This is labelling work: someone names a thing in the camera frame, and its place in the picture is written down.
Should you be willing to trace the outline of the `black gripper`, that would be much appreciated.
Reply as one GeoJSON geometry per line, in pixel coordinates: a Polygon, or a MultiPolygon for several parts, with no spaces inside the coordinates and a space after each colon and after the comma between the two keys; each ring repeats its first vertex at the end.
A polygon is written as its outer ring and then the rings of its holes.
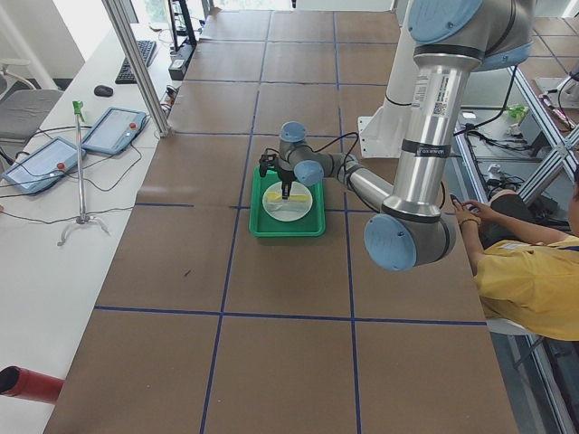
{"type": "Polygon", "coordinates": [[[296,180],[293,170],[277,166],[277,174],[280,179],[281,199],[288,200],[290,198],[292,182],[296,180]]]}

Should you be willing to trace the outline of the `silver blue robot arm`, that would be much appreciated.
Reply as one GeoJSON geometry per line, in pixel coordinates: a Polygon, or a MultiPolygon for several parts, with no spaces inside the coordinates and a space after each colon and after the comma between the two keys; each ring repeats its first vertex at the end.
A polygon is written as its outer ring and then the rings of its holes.
{"type": "Polygon", "coordinates": [[[409,125],[389,184],[347,154],[323,154],[305,128],[285,123],[276,156],[260,172],[277,172],[284,198],[294,182],[334,177],[377,214],[365,226],[365,247],[383,269],[400,271],[444,258],[456,236],[437,196],[462,96],[470,74],[517,65],[530,53],[533,1],[415,1],[407,29],[415,43],[409,125]]]}

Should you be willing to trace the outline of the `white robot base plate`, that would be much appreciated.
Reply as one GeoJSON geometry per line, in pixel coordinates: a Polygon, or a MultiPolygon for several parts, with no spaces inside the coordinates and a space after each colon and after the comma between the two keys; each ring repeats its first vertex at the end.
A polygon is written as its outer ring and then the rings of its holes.
{"type": "Polygon", "coordinates": [[[363,158],[398,158],[403,140],[399,118],[359,117],[358,130],[363,158]]]}

